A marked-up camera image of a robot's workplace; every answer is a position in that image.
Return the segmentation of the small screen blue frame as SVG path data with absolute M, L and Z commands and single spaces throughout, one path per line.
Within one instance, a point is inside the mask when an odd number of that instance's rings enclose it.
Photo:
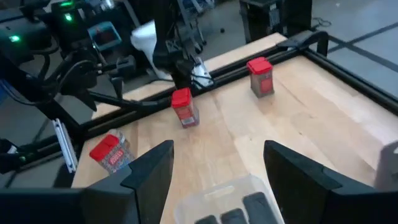
M 122 42 L 122 39 L 110 21 L 100 22 L 88 29 L 90 39 L 100 52 L 113 48 Z

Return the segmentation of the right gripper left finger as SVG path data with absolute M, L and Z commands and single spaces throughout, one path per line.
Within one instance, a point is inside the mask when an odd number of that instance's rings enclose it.
M 174 167 L 165 140 L 83 188 L 0 190 L 0 224 L 160 224 Z

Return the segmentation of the silver aluminium extrusion bar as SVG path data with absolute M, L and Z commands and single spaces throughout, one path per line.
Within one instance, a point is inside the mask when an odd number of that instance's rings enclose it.
M 77 170 L 78 161 L 68 131 L 65 125 L 58 118 L 52 120 L 52 124 L 54 126 L 67 169 L 69 173 L 75 173 Z

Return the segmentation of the paprika tin red lid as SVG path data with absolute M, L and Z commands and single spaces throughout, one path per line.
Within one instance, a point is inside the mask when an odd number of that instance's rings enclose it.
M 274 93 L 273 65 L 265 57 L 248 61 L 246 67 L 250 74 L 251 90 L 258 98 Z
M 175 90 L 172 93 L 171 107 L 176 112 L 183 128 L 199 125 L 199 111 L 193 102 L 189 87 Z
M 109 130 L 104 138 L 90 151 L 89 156 L 99 163 L 109 174 L 130 164 L 134 154 L 125 135 L 117 130 Z

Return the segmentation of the white plastic bag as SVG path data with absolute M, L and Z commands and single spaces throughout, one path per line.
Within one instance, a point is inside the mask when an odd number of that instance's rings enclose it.
M 155 52 L 155 46 L 157 43 L 157 36 L 155 33 L 155 22 L 150 21 L 139 28 L 132 31 L 131 44 L 137 50 L 144 53 L 148 59 L 152 71 L 150 74 L 156 76 L 156 80 L 165 82 L 174 82 L 172 75 L 178 72 L 171 72 L 171 69 L 164 67 L 156 67 L 153 56 Z M 214 81 L 209 74 L 203 60 L 200 57 L 194 57 L 191 53 L 183 53 L 181 47 L 174 42 L 167 42 L 166 46 L 169 49 L 176 50 L 178 53 L 182 53 L 182 59 L 180 60 L 183 65 L 183 72 L 188 69 L 187 79 L 193 83 L 198 89 L 204 89 L 214 84 Z

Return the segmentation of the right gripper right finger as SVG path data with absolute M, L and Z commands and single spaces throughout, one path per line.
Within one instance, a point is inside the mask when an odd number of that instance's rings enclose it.
M 398 224 L 398 190 L 382 192 L 272 140 L 263 158 L 285 224 Z

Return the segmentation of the clear plastic bin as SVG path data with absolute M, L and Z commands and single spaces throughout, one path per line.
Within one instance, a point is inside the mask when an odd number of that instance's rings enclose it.
M 176 224 L 222 224 L 221 214 L 240 208 L 249 224 L 243 197 L 263 192 L 277 219 L 285 224 L 266 175 L 246 175 L 185 197 L 174 211 Z

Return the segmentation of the black equipment case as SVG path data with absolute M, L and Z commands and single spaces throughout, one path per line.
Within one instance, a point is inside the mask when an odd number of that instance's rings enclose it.
M 312 0 L 282 0 L 282 14 L 287 37 L 309 30 L 312 26 Z
M 239 0 L 246 43 L 284 32 L 283 0 Z

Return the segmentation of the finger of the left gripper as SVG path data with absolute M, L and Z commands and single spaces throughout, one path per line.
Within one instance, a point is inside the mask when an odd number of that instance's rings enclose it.
M 97 107 L 94 99 L 91 97 L 90 92 L 87 89 L 78 90 L 75 93 L 75 97 L 79 99 L 83 104 L 89 107 L 93 111 L 97 111 Z
M 136 71 L 136 60 L 132 55 L 119 57 L 109 72 L 109 80 L 115 90 L 117 98 L 123 97 L 124 80 Z

